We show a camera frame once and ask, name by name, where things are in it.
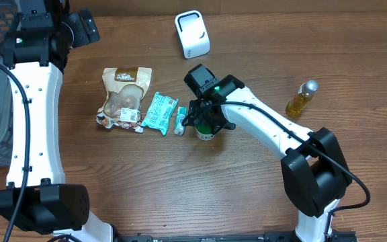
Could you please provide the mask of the green lid seasoning jar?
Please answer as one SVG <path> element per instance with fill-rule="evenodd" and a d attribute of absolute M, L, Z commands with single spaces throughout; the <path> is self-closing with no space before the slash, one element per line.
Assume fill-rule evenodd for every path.
<path fill-rule="evenodd" d="M 212 129 L 208 125 L 197 124 L 195 125 L 196 136 L 200 140 L 212 140 L 214 135 L 212 134 Z"/>

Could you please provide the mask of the green white tissue pack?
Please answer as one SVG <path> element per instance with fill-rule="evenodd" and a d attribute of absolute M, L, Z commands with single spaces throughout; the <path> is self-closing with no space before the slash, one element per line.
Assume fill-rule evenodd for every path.
<path fill-rule="evenodd" d="M 175 119 L 175 130 L 176 135 L 183 135 L 185 127 L 183 126 L 183 120 L 187 116 L 187 108 L 179 106 L 177 109 L 177 115 Z"/>

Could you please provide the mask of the teal snack packet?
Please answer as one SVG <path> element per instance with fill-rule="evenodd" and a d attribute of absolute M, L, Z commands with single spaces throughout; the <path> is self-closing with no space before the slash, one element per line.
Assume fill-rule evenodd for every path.
<path fill-rule="evenodd" d="M 157 91 L 142 121 L 142 127 L 160 130 L 162 135 L 165 136 L 169 128 L 169 121 L 178 102 L 178 99 L 161 95 Z"/>

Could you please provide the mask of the brown and white snack bag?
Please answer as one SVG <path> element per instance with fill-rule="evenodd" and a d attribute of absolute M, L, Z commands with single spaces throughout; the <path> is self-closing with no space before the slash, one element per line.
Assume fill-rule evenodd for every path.
<path fill-rule="evenodd" d="M 102 80 L 106 101 L 97 111 L 97 123 L 107 129 L 118 127 L 142 133 L 141 101 L 151 84 L 152 73 L 148 67 L 105 68 Z"/>

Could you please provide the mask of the yellow dish soap bottle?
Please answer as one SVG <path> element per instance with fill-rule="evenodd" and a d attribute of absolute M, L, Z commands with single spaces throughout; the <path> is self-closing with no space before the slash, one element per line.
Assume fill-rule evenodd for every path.
<path fill-rule="evenodd" d="M 286 106 L 286 114 L 289 117 L 298 117 L 306 105 L 312 100 L 318 89 L 318 83 L 315 80 L 308 80 L 301 84 L 297 94 Z"/>

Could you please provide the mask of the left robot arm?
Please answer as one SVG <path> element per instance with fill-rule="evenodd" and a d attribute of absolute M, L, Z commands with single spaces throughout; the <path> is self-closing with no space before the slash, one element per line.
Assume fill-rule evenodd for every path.
<path fill-rule="evenodd" d="M 0 215 L 52 241 L 117 241 L 92 213 L 87 188 L 68 184 L 60 160 L 58 101 L 69 52 L 99 40 L 89 9 L 67 1 L 22 1 L 0 45 L 12 92 L 13 148 Z"/>

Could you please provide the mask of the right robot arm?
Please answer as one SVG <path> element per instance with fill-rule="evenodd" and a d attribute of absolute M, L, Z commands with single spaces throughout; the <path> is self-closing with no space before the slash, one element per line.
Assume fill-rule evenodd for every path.
<path fill-rule="evenodd" d="M 354 232 L 331 227 L 334 210 L 353 179 L 330 130 L 314 132 L 287 120 L 236 77 L 219 79 L 204 65 L 190 70 L 184 81 L 196 97 L 184 125 L 203 125 L 211 134 L 239 126 L 280 160 L 284 190 L 298 209 L 298 222 L 293 231 L 268 231 L 260 241 L 356 241 Z"/>

